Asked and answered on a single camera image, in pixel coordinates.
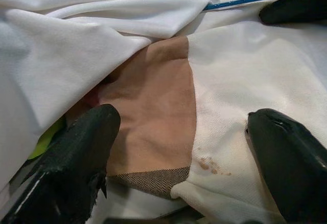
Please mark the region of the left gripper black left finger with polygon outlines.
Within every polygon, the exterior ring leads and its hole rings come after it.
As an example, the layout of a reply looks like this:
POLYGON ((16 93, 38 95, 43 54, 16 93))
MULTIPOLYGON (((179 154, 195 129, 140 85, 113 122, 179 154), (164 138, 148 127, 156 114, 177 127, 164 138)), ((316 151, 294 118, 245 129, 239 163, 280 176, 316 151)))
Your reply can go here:
POLYGON ((110 104, 81 115, 42 155, 9 202, 1 223, 85 223, 99 191, 121 118, 110 104))

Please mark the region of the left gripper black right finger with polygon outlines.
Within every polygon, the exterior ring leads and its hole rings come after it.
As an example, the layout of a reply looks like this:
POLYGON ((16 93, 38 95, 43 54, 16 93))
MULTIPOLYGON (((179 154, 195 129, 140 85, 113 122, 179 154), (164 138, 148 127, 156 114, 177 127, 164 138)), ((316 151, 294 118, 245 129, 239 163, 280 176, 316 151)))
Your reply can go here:
POLYGON ((284 220, 326 223, 326 148, 303 124, 273 109, 250 112, 246 132, 284 220))

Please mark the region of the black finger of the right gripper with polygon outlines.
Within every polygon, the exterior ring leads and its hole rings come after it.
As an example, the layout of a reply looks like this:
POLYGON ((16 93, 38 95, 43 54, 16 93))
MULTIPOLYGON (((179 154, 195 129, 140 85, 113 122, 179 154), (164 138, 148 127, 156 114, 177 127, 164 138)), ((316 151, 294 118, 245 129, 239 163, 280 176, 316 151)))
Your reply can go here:
POLYGON ((277 0, 266 5, 259 18, 267 25, 326 20, 326 0, 277 0))

